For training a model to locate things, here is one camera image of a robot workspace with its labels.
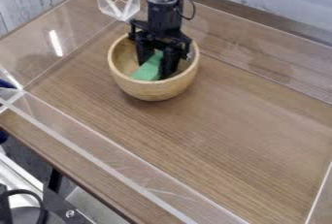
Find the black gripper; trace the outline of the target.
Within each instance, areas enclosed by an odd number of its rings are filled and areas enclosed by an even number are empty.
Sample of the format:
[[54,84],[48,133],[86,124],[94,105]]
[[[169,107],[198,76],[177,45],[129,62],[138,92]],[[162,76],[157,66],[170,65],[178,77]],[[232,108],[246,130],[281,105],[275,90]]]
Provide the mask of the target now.
[[153,30],[143,20],[130,20],[129,38],[135,42],[139,64],[143,65],[163,50],[159,63],[159,78],[166,80],[177,71],[179,60],[187,58],[192,38],[179,29]]

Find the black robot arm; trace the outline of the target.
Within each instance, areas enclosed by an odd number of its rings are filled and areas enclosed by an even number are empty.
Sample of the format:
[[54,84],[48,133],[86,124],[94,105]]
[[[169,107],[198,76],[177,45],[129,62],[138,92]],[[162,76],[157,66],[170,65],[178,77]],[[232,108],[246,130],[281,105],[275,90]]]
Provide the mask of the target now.
[[147,19],[130,20],[131,31],[129,38],[135,42],[139,65],[151,58],[154,51],[162,51],[158,65],[159,78],[166,80],[178,70],[182,59],[187,59],[192,38],[182,31],[186,0],[146,0]]

